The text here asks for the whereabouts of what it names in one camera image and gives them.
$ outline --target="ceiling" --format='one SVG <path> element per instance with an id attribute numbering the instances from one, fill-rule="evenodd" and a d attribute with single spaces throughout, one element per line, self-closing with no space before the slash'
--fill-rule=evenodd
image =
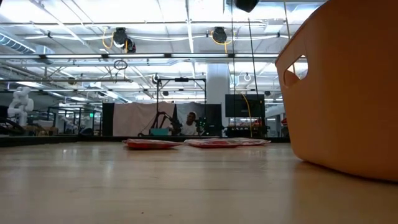
<path id="1" fill-rule="evenodd" d="M 36 85 L 30 84 L 34 89 L 53 90 L 48 91 L 53 97 L 86 98 L 84 103 L 103 100 L 151 102 L 156 89 L 152 83 L 155 74 L 161 78 L 206 78 L 208 63 L 228 63 L 231 78 L 236 76 L 237 90 L 250 93 L 255 86 L 253 75 L 256 71 L 258 89 L 262 93 L 272 90 L 269 97 L 278 98 L 280 92 L 273 91 L 279 89 L 273 62 L 289 41 L 289 34 L 294 35 L 323 2 L 287 1 L 287 26 L 284 2 L 277 0 L 260 1 L 250 14 L 231 9 L 223 0 L 3 0 L 0 34 L 7 34 L 33 49 L 39 46 L 46 49 L 47 54 L 123 54 L 123 50 L 115 46 L 110 49 L 106 46 L 111 45 L 115 28 L 125 27 L 137 47 L 136 54 L 227 53 L 251 56 L 253 50 L 258 57 L 254 68 L 251 57 L 237 58 L 235 63 L 228 57 L 195 58 L 189 55 L 181 58 L 126 58 L 124 61 L 128 68 L 119 72 L 114 69 L 116 58 L 59 58 L 43 63 L 3 57 L 0 60 L 0 78 L 34 80 L 31 83 Z M 211 38 L 212 30 L 218 26 L 224 27 L 229 40 L 234 33 L 234 41 L 226 48 L 215 44 Z M 21 53 L 2 45 L 0 54 Z M 295 64 L 295 71 L 306 73 L 304 58 Z M 72 77 L 79 81 L 65 82 Z M 54 81 L 39 82 L 42 79 Z M 15 89 L 18 85 L 21 84 L 7 85 L 3 82 L 1 88 Z M 103 96 L 97 91 L 88 91 L 91 88 L 103 89 L 105 93 L 109 93 L 107 89 L 115 91 Z M 164 87 L 165 90 L 167 88 L 185 91 L 170 91 L 169 96 L 160 96 L 161 100 L 204 99 L 200 84 L 195 82 L 170 82 Z"/>

